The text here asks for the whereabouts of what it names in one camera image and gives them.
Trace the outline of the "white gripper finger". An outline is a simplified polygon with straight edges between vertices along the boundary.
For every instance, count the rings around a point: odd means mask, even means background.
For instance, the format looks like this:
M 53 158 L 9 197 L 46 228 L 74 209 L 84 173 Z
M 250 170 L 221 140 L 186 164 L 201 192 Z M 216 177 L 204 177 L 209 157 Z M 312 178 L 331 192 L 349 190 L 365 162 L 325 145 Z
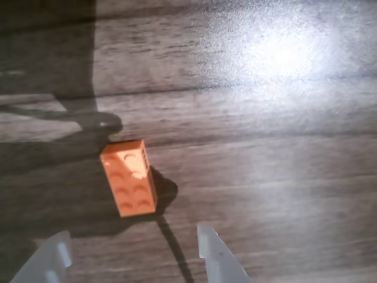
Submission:
M 71 236 L 68 231 L 48 238 L 11 279 L 11 283 L 63 283 L 72 265 Z
M 199 257 L 206 264 L 207 282 L 252 282 L 244 268 L 217 232 L 203 223 L 197 225 Z

